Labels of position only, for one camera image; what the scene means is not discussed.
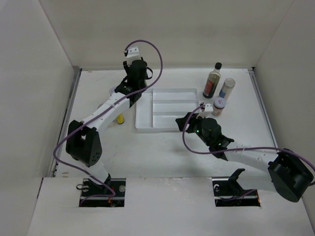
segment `label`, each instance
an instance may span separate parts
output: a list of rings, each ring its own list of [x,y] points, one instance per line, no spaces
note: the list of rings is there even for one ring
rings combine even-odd
[[[219,93],[219,96],[220,96],[221,98],[224,98],[225,95],[226,95],[226,93],[223,92],[223,90],[221,89],[221,90],[220,90],[220,93]]]
[[[206,87],[205,87],[205,90],[203,91],[206,95],[209,95],[211,89],[212,89],[212,86],[213,86],[213,82],[212,81],[207,81],[206,83]]]

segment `brown bottle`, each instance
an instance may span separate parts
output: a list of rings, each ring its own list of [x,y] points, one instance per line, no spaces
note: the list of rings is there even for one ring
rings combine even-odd
[[[202,93],[202,95],[205,98],[212,98],[213,95],[215,94],[217,85],[221,78],[221,74],[220,74],[221,67],[222,67],[222,64],[220,62],[217,62],[215,69],[209,73],[205,89]]]

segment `cable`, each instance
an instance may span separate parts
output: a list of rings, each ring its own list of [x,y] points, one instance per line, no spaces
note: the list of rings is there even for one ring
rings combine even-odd
[[[224,198],[223,198],[223,199],[226,200],[226,201],[238,200],[238,199],[241,199],[241,198],[245,197],[246,195],[248,195],[248,194],[250,194],[250,193],[252,193],[252,192],[254,192],[254,191],[256,191],[256,189],[251,189],[251,190],[249,190],[248,192],[246,192],[246,193],[244,193],[243,195],[238,196],[238,197],[232,197],[232,198],[228,198],[228,199],[224,199]]]
[[[202,107],[204,107],[205,105],[202,104],[200,105],[199,107],[197,107],[195,110],[193,110],[190,115],[188,116],[187,120],[186,120],[186,123],[184,125],[184,128],[183,128],[183,133],[182,133],[182,138],[183,138],[183,143],[184,143],[184,146],[192,153],[195,153],[195,154],[202,154],[202,155],[209,155],[209,154],[217,154],[217,153],[222,153],[222,152],[226,152],[226,151],[243,151],[243,150],[261,150],[261,149],[267,149],[267,150],[276,150],[276,151],[281,151],[281,152],[284,152],[284,153],[287,153],[287,154],[290,154],[290,155],[293,155],[293,156],[296,156],[297,158],[301,159],[302,161],[304,161],[306,164],[309,165],[309,167],[312,168],[312,170],[315,172],[315,166],[307,159],[305,159],[304,157],[292,152],[292,151],[289,151],[289,150],[286,150],[286,149],[283,149],[283,148],[278,148],[278,147],[246,147],[246,148],[231,148],[231,149],[226,149],[226,150],[219,150],[219,151],[211,151],[211,152],[199,152],[199,151],[194,151],[192,149],[190,149],[187,144],[186,144],[186,141],[185,141],[185,131],[186,131],[186,127],[188,125],[188,122],[189,120],[191,119],[192,115],[198,111],[199,109],[201,109]],[[315,184],[315,180],[310,184],[310,186],[314,185]]]
[[[162,75],[162,71],[163,71],[163,60],[162,60],[162,55],[160,53],[160,51],[158,50],[158,48],[151,42],[147,41],[147,40],[143,40],[143,39],[138,39],[138,40],[135,40],[135,41],[132,41],[131,43],[129,43],[126,48],[125,48],[125,51],[132,45],[132,44],[135,44],[135,43],[138,43],[138,42],[142,42],[142,43],[147,43],[149,45],[151,45],[157,52],[158,54],[158,57],[159,57],[159,60],[160,60],[160,71],[159,71],[159,74],[156,78],[156,80],[154,80],[149,86],[145,87],[145,88],[142,88],[140,90],[137,90],[137,91],[134,91],[120,99],[118,99],[114,105],[118,104],[119,102],[121,102],[123,99],[125,98],[128,98],[132,95],[135,95],[137,93],[140,93],[140,92],[144,92],[145,90],[147,90],[148,88],[152,87],[154,84],[157,83],[157,81],[160,79],[161,75]],[[107,188],[112,194],[111,195],[108,195],[108,194],[104,194],[102,195],[103,197],[114,197],[115,196],[115,192],[113,189],[111,189],[107,184],[103,183],[101,180],[97,179],[96,177],[92,176],[88,171],[78,167],[78,166],[75,166],[75,165],[72,165],[70,163],[67,163],[65,161],[62,161],[61,159],[59,159],[57,157],[57,150],[61,147],[61,145],[67,141],[69,138],[71,138],[73,135],[75,135],[78,131],[80,131],[82,128],[84,128],[85,126],[87,126],[88,124],[92,123],[93,121],[97,120],[98,118],[100,118],[101,116],[103,116],[104,114],[106,114],[108,111],[110,111],[111,109],[113,108],[113,106],[109,107],[108,109],[106,109],[105,111],[103,111],[101,114],[99,114],[98,116],[92,118],[91,120],[85,122],[84,124],[82,124],[80,127],[78,127],[77,129],[75,129],[73,132],[71,132],[70,134],[68,134],[64,139],[62,139],[57,145],[56,147],[54,148],[53,150],[53,157],[54,159],[59,162],[59,163],[62,163],[66,166],[70,166],[72,168],[75,168],[77,170],[80,170],[82,171],[83,173],[87,174],[90,178],[94,179],[95,181],[97,181],[98,183],[100,183],[101,185],[103,185],[105,188]]]

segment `black cap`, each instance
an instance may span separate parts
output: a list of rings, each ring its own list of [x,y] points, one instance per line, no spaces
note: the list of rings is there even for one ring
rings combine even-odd
[[[220,70],[222,67],[222,64],[220,62],[216,63],[215,69]]]

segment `jar lid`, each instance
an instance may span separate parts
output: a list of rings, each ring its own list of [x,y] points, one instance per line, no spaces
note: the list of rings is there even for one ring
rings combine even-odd
[[[226,100],[224,98],[218,97],[215,99],[214,105],[219,109],[223,109],[226,105]]]
[[[228,88],[233,88],[235,86],[235,80],[233,80],[232,78],[227,78],[224,81],[224,85]]]

